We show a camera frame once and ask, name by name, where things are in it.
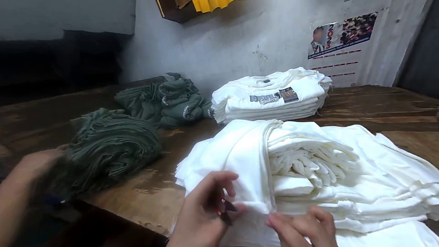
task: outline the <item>hand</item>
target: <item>hand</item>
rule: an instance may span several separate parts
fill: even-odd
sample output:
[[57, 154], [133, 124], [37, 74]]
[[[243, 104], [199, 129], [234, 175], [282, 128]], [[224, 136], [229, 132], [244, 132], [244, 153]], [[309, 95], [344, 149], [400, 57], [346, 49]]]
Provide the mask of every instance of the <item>hand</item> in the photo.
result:
[[[231, 171], [209, 173], [184, 200], [168, 246], [218, 246], [227, 225], [220, 219], [216, 208], [224, 198], [224, 189], [230, 197], [235, 196], [232, 181], [236, 179], [238, 174]], [[232, 220], [246, 211], [245, 205], [234, 205], [238, 212], [229, 214]]]
[[[287, 217], [270, 214], [266, 222], [279, 235], [281, 247], [337, 247], [334, 217], [317, 206], [306, 215]], [[304, 237], [309, 237], [311, 244]]]
[[12, 170], [10, 176], [26, 181], [40, 178], [64, 156], [67, 147], [68, 144], [61, 145], [56, 149], [48, 149], [24, 156]]

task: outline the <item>yellow fabric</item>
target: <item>yellow fabric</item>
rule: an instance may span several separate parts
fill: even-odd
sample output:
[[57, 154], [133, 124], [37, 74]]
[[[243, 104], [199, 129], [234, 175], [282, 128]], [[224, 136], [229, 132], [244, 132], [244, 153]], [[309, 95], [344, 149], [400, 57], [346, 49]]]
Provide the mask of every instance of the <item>yellow fabric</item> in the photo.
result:
[[218, 7], [227, 7], [231, 1], [233, 0], [192, 0], [192, 2], [194, 2], [195, 9], [203, 13], [211, 12]]

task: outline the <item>crowd photo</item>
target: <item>crowd photo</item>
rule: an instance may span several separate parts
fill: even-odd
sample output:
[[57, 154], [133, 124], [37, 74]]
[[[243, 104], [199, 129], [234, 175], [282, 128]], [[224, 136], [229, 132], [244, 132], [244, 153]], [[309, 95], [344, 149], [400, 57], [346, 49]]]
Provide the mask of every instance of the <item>crowd photo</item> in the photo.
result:
[[343, 23], [343, 33], [340, 38], [340, 43], [347, 44], [370, 37], [376, 19], [377, 13], [372, 13], [345, 20]]

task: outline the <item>stack of white t-shirts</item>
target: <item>stack of white t-shirts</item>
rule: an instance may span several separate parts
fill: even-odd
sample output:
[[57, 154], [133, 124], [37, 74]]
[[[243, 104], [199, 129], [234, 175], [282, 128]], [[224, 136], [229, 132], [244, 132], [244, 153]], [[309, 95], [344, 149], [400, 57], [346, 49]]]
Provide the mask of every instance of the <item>stack of white t-shirts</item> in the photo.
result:
[[218, 123], [234, 119], [293, 120], [316, 114], [323, 106], [331, 79], [302, 67], [268, 76], [246, 76], [212, 94]]
[[[359, 125], [235, 120], [195, 145], [178, 165], [176, 183], [188, 194], [220, 170], [240, 175], [234, 200], [250, 209], [228, 231], [225, 245], [271, 245], [274, 232], [264, 225], [266, 215], [304, 214], [311, 204], [331, 212], [337, 229], [375, 236], [400, 224], [413, 227], [405, 223], [428, 213], [437, 219], [439, 212], [439, 171]], [[428, 233], [422, 229], [419, 234]]]

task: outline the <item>table surface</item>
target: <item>table surface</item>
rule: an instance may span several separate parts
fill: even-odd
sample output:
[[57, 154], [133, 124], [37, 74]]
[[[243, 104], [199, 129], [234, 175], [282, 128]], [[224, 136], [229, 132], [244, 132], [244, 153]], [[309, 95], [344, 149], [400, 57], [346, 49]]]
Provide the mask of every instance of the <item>table surface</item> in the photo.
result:
[[[31, 152], [69, 143], [69, 120], [105, 107], [117, 109], [118, 86], [0, 107], [0, 164], [10, 171]], [[335, 88], [315, 115], [296, 121], [320, 126], [361, 124], [380, 132], [400, 148], [439, 166], [439, 100], [397, 87]], [[138, 176], [84, 197], [83, 200], [160, 234], [168, 235], [184, 199], [174, 172], [195, 143], [215, 136], [223, 127], [214, 120], [172, 131], [160, 130], [161, 158]], [[432, 228], [439, 225], [429, 224]]]

